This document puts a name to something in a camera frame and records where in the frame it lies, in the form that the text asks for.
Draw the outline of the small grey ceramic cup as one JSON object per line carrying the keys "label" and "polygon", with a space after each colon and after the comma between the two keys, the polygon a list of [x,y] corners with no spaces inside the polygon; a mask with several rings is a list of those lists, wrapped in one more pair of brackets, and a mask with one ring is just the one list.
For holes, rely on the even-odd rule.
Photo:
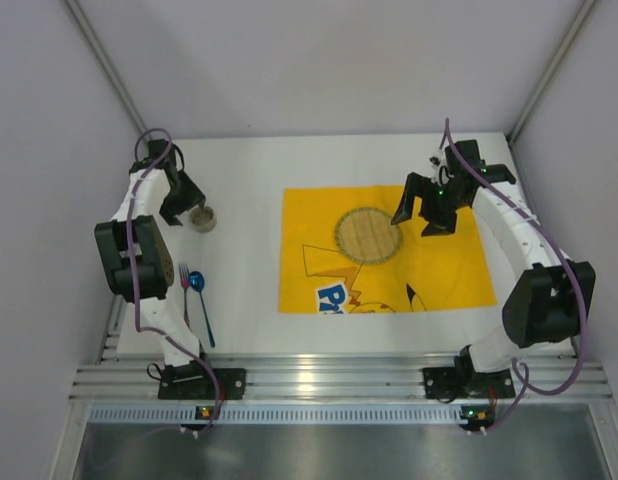
{"label": "small grey ceramic cup", "polygon": [[209,206],[196,206],[189,212],[189,224],[199,233],[208,233],[212,231],[216,224],[217,218],[214,210]]}

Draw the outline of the pink metal fork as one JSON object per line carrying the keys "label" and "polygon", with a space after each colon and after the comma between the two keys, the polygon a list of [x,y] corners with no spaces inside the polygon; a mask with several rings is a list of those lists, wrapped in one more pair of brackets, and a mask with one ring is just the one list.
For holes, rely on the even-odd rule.
{"label": "pink metal fork", "polygon": [[187,327],[190,326],[188,312],[188,290],[190,288],[190,272],[188,266],[184,262],[178,264],[180,285],[183,290],[183,319]]}

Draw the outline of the round woven bamboo plate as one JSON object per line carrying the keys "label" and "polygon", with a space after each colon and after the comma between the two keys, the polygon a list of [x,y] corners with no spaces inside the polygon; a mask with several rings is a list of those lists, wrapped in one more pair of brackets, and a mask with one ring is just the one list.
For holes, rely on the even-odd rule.
{"label": "round woven bamboo plate", "polygon": [[400,250],[403,236],[392,217],[379,208],[360,207],[346,212],[336,223],[338,251],[359,265],[378,265]]}

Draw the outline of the blue metal spoon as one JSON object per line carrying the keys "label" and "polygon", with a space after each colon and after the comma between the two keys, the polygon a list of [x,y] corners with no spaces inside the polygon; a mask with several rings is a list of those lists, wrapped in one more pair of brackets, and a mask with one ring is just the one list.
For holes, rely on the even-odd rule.
{"label": "blue metal spoon", "polygon": [[208,311],[206,308],[204,295],[203,295],[204,287],[206,284],[205,278],[200,271],[192,271],[189,273],[189,283],[190,283],[190,287],[198,294],[202,312],[203,312],[204,321],[205,321],[205,327],[206,327],[206,331],[208,335],[209,344],[211,348],[215,348],[216,341],[215,341],[212,326],[209,320]]}

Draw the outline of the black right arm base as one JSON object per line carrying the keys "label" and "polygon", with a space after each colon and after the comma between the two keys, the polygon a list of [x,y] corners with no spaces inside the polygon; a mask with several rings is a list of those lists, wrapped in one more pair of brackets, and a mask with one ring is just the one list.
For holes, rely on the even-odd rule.
{"label": "black right arm base", "polygon": [[513,399],[516,395],[509,370],[493,373],[462,373],[455,367],[422,370],[425,397],[442,403],[464,399]]}

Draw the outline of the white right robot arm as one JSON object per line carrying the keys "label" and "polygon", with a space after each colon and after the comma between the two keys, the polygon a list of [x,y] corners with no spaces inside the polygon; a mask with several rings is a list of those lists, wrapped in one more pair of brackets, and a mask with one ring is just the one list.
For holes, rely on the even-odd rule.
{"label": "white right robot arm", "polygon": [[506,256],[516,282],[501,308],[499,323],[465,346],[454,359],[463,385],[505,369],[523,379],[523,357],[550,344],[581,337],[596,274],[574,262],[549,238],[504,164],[487,164],[476,140],[443,139],[431,157],[434,174],[412,172],[391,220],[418,215],[422,236],[455,239],[459,213],[472,210]]}

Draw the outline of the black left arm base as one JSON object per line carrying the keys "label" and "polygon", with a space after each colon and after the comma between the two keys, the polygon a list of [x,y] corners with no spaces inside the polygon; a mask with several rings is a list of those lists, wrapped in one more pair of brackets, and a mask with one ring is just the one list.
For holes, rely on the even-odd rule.
{"label": "black left arm base", "polygon": [[[243,368],[213,368],[221,400],[241,400],[246,389]],[[166,367],[159,380],[160,400],[214,400],[216,389],[211,376],[198,363]]]}

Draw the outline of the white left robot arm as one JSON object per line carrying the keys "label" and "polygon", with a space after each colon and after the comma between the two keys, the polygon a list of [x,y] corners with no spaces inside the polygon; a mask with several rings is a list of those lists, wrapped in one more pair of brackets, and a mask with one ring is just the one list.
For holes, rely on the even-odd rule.
{"label": "white left robot arm", "polygon": [[167,387],[205,375],[204,349],[170,292],[181,268],[168,240],[183,233],[207,202],[173,141],[150,140],[147,147],[147,156],[137,157],[129,170],[118,210],[95,226],[94,236],[110,290],[133,307],[135,331],[158,338],[164,364],[159,381]]}

